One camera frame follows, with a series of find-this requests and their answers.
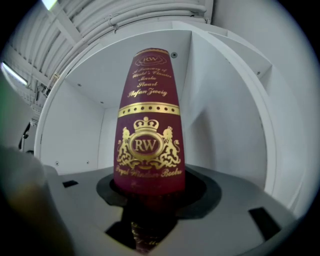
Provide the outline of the dark red hardcover book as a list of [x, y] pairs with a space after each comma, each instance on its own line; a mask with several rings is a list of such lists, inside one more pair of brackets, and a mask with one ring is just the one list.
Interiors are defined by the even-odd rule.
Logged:
[[117, 116], [113, 182], [128, 199], [134, 247], [146, 255], [175, 227], [186, 187], [181, 112], [165, 49], [133, 57]]

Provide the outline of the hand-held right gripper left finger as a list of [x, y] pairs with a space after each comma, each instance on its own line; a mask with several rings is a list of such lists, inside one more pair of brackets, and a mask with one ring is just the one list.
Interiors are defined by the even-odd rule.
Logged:
[[52, 166], [45, 166], [44, 171], [75, 256], [137, 256], [105, 233], [123, 212], [121, 207], [108, 205], [96, 191], [98, 181], [112, 173], [110, 167], [66, 175], [59, 175]]

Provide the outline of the white ceiling pipe bundle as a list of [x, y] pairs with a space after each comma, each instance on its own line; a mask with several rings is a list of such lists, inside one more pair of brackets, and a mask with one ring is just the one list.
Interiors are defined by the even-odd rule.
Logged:
[[47, 10], [50, 22], [56, 26], [71, 46], [79, 51], [109, 30], [126, 24], [158, 17], [191, 17], [208, 22], [215, 0], [57, 0]]

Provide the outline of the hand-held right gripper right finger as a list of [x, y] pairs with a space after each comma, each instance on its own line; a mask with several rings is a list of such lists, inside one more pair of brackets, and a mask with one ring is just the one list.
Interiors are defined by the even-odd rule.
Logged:
[[201, 218], [179, 220], [159, 256], [265, 256], [297, 226], [294, 215], [254, 183], [200, 166], [186, 169], [216, 182], [204, 198], [220, 201]]

